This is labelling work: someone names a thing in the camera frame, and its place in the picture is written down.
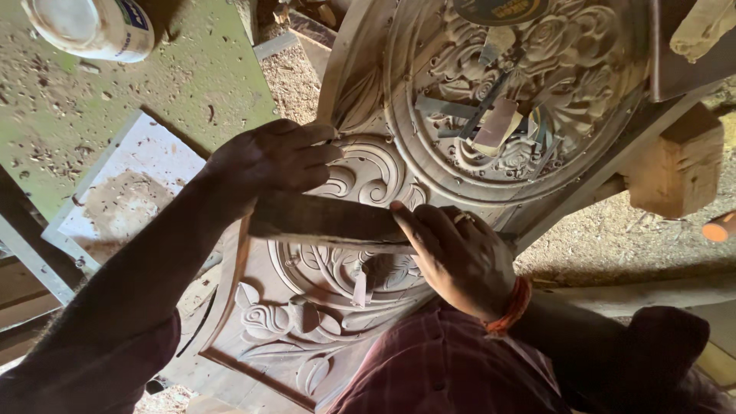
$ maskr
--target man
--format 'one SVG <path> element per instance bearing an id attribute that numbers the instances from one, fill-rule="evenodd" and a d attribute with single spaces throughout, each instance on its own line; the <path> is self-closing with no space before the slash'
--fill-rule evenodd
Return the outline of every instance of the man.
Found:
<path id="1" fill-rule="evenodd" d="M 264 189 L 323 184 L 342 153 L 314 144 L 331 138 L 332 127 L 282 119 L 223 145 L 0 377 L 0 410 L 131 413 L 172 358 L 176 304 L 222 231 Z M 544 295 L 527 301 L 509 249 L 483 220 L 454 207 L 391 207 L 444 300 L 378 339 L 332 413 L 731 412 L 690 369 L 708 338 L 704 321 L 660 307 L 625 328 Z M 480 320 L 499 318 L 509 336 L 486 338 Z"/>

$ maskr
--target orange thread bracelet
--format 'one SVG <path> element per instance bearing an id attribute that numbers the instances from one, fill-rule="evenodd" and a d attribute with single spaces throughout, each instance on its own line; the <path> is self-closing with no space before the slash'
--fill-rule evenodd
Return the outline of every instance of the orange thread bracelet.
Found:
<path id="1" fill-rule="evenodd" d="M 531 282 L 521 276 L 516 277 L 514 289 L 506 314 L 493 322 L 482 322 L 490 337 L 505 337 L 509 329 L 524 315 L 531 300 Z"/>

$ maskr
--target orange object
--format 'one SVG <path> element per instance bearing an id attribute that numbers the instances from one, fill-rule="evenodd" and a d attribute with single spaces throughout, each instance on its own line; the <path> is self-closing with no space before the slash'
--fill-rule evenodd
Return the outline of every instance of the orange object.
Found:
<path id="1" fill-rule="evenodd" d="M 703 225 L 703 236 L 713 242 L 725 242 L 730 237 L 736 236 L 736 210 Z"/>
<path id="2" fill-rule="evenodd" d="M 486 332 L 492 337 L 504 337 L 509 329 L 521 319 L 529 306 L 531 300 L 531 281 L 521 276 L 516 277 L 514 289 L 511 291 L 511 302 L 506 314 L 499 320 L 493 322 L 483 322 Z"/>

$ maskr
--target ring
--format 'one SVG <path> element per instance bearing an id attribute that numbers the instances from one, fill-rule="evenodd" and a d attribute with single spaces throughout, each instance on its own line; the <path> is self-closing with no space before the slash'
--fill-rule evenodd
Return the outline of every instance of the ring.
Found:
<path id="1" fill-rule="evenodd" d="M 468 214 L 466 212 L 462 212 L 462 213 L 460 213 L 460 214 L 458 214 L 458 215 L 455 216 L 455 218 L 453 219 L 453 224 L 457 224 L 457 223 L 461 222 L 463 219 L 468 219 L 471 222 L 475 222 L 475 220 L 473 219 L 473 216 L 471 216 L 470 214 Z"/>

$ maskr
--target white bucket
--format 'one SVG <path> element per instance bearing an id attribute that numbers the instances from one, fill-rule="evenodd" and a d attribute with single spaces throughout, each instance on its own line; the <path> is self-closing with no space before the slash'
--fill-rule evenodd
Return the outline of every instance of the white bucket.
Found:
<path id="1" fill-rule="evenodd" d="M 151 20 L 133 0 L 21 0 L 50 44 L 90 59 L 139 62 L 153 49 Z"/>

